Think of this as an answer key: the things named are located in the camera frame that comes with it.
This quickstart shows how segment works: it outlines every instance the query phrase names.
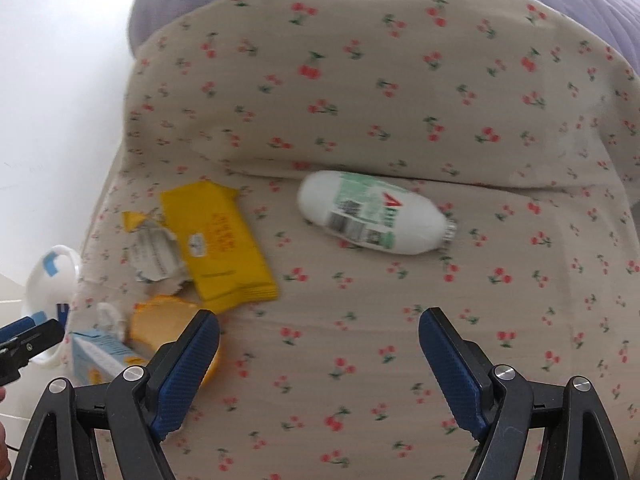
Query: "green label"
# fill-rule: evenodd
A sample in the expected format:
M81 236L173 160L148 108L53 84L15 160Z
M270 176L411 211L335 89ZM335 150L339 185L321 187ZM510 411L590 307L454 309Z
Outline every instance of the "green label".
M343 173L327 227L352 242L390 250L409 192L371 176Z

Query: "blue gripper pad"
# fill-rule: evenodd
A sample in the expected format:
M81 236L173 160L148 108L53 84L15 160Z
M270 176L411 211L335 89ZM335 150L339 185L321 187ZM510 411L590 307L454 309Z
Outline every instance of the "blue gripper pad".
M41 325L44 322L47 321L47 319L49 319L47 317L47 314L45 314L43 311L39 310L37 312L34 312L33 314L30 315L31 319L33 319L33 322L36 325Z
M0 343L9 341L12 337L16 337L34 326L36 326L36 322L30 317L23 317L7 326L3 326L0 328Z
M482 412L480 387L429 310L420 316L418 338L458 426L481 440L489 424Z
M190 340L185 341L188 332L193 332L193 335ZM159 385L154 406L151 407L155 417L149 429L158 441L164 440L168 433L182 425L191 401L218 350L219 342L220 327L216 316L212 312L200 310L178 341L173 343L169 352L180 346L182 352L171 370L158 370L158 373L166 374L166 378Z

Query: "cherry print fabric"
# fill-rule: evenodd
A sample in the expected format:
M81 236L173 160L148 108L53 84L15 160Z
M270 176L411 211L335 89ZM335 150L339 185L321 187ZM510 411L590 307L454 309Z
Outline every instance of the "cherry print fabric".
M138 54L73 324L145 299L120 214L198 179L241 191L280 287L221 316L219 371L164 444L178 479L461 478L476 443L420 352L430 306L530 380L590 378L634 466L640 92L617 52L533 0L217 0ZM423 194L455 242L398 257L325 234L295 200L322 168Z

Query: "metal screw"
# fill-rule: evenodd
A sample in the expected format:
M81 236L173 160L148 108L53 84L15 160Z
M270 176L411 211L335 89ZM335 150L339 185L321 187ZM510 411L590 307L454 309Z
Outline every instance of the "metal screw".
M579 392L588 392L589 390L591 390L591 383L585 377L574 377L573 384L574 388Z
M498 365L494 372L501 381L511 381L516 376L516 370L509 365Z
M66 381L64 379L56 379L49 385L49 391L52 394L58 394L66 388Z
M145 369L141 366L130 366L122 373L125 381L137 381L145 374Z

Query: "black clamp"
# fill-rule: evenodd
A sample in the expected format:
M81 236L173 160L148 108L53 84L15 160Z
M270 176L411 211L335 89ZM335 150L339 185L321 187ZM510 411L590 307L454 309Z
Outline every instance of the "black clamp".
M104 480L95 430L109 430L124 480L175 480L160 442L183 422L219 338L216 316L200 310L146 367L131 366L111 383L79 388L66 378L51 381L12 479Z
M418 335L459 427L479 441L465 480L515 479L533 428L545 428L535 480L629 479L609 417L587 378L556 386L495 366L439 308L422 314Z
M20 379L29 359L62 342L65 329L55 319L36 325L23 317L0 329L0 386Z

